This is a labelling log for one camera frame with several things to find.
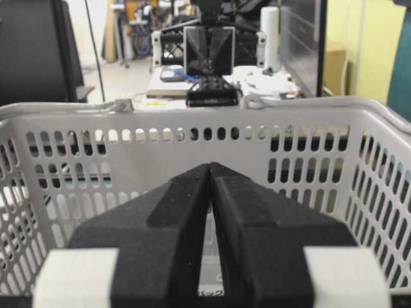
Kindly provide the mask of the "grey black left gripper body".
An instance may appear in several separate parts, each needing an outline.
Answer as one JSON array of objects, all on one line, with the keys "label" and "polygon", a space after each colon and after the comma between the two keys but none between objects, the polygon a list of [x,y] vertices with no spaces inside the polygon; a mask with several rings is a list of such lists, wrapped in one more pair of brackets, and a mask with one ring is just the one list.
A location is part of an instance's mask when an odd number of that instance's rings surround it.
[{"label": "grey black left gripper body", "polygon": [[184,71],[196,76],[225,76],[234,67],[235,28],[186,26]]}]

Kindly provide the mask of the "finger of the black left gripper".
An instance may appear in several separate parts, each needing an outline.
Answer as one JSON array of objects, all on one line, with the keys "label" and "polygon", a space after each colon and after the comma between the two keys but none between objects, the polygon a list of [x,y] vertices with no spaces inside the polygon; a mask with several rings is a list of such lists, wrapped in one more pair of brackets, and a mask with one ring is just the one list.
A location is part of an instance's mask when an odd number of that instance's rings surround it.
[{"label": "finger of the black left gripper", "polygon": [[232,107],[238,105],[238,88],[220,76],[203,76],[186,92],[187,107]]}]

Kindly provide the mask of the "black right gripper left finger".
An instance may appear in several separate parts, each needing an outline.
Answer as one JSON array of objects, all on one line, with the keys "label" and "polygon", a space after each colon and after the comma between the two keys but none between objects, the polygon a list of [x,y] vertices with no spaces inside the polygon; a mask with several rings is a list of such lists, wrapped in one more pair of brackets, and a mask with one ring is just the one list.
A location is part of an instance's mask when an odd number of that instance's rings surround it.
[{"label": "black right gripper left finger", "polygon": [[173,307],[197,296],[209,166],[78,225],[49,252],[34,307]]}]

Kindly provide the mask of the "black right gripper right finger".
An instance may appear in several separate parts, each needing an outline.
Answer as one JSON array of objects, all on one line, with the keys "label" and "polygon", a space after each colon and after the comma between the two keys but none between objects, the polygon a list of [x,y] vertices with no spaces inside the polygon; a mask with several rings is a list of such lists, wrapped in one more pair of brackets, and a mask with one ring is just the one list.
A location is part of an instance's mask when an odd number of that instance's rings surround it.
[{"label": "black right gripper right finger", "polygon": [[343,222],[213,162],[225,285],[251,307],[390,307],[373,252]]}]

